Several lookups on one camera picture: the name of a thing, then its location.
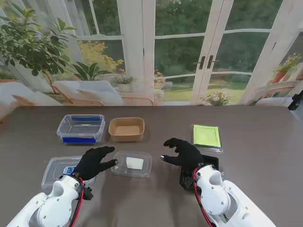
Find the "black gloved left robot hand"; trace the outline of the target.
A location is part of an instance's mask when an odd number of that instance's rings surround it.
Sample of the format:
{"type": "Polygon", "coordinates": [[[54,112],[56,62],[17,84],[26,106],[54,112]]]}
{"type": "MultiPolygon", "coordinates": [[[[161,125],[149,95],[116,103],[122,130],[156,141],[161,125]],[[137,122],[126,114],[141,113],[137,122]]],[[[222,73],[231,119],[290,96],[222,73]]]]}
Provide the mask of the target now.
{"type": "Polygon", "coordinates": [[[75,167],[72,175],[76,178],[81,178],[83,181],[90,180],[118,163],[117,159],[112,159],[107,162],[101,160],[109,153],[115,150],[114,147],[99,147],[91,148],[82,156],[80,162],[75,167]]]}

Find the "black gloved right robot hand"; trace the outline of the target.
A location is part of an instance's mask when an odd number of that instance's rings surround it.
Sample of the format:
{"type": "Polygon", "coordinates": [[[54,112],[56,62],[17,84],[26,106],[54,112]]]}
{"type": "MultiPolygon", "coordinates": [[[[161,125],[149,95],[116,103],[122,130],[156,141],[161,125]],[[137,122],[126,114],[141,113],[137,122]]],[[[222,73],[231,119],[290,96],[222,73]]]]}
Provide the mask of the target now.
{"type": "Polygon", "coordinates": [[[161,155],[160,158],[164,162],[175,166],[181,166],[188,171],[193,171],[197,167],[206,165],[206,161],[200,151],[194,145],[185,140],[171,138],[165,141],[163,146],[175,148],[175,152],[178,154],[176,157],[161,155]]]}

